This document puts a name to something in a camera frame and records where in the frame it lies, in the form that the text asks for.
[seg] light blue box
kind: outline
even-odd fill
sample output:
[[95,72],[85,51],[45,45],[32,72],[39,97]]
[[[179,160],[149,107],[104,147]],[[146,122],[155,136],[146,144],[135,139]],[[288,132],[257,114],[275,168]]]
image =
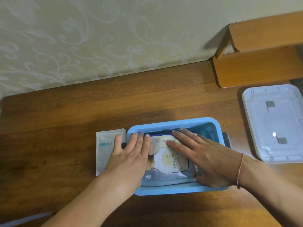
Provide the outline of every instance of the light blue box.
[[[184,119],[169,122],[158,122],[143,125],[132,126],[126,134],[126,142],[132,133],[144,132],[152,134],[165,134],[171,133],[174,129],[186,128],[191,131],[195,131],[197,134],[201,134],[212,141],[224,144],[222,131],[220,124],[217,120],[210,117],[196,118],[196,119]],[[175,194],[175,193],[193,193],[204,191],[218,191],[225,190],[228,187],[213,189],[208,186],[203,186],[197,182],[182,183],[169,186],[141,186],[135,191],[135,195],[160,195],[160,194]]]

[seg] white sachet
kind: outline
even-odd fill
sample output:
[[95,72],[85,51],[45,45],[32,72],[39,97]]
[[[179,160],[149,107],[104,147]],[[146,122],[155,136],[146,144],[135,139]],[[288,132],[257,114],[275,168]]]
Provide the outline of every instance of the white sachet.
[[116,135],[122,134],[122,142],[125,142],[126,130],[117,129],[111,131],[96,132],[97,149],[96,149],[96,176],[105,170],[111,153],[114,150],[114,140]]

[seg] container lid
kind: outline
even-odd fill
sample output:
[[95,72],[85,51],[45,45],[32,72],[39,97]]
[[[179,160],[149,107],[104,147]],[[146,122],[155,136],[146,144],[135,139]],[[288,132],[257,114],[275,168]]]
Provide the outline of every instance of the container lid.
[[259,158],[267,163],[302,163],[303,98],[298,88],[251,87],[242,99]]

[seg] bracelet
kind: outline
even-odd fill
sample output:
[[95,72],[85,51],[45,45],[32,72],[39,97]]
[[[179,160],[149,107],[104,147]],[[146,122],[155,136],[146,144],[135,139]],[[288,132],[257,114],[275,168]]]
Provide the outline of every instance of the bracelet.
[[239,178],[240,178],[241,166],[242,166],[242,163],[243,163],[243,157],[244,157],[244,154],[242,153],[240,167],[239,167],[238,176],[237,176],[237,188],[238,189],[240,189]]

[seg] wall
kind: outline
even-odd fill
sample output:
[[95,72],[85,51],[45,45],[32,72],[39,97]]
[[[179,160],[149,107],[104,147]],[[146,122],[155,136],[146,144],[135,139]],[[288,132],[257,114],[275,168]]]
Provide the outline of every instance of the wall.
[[207,60],[229,23],[299,10],[303,0],[0,0],[0,98]]

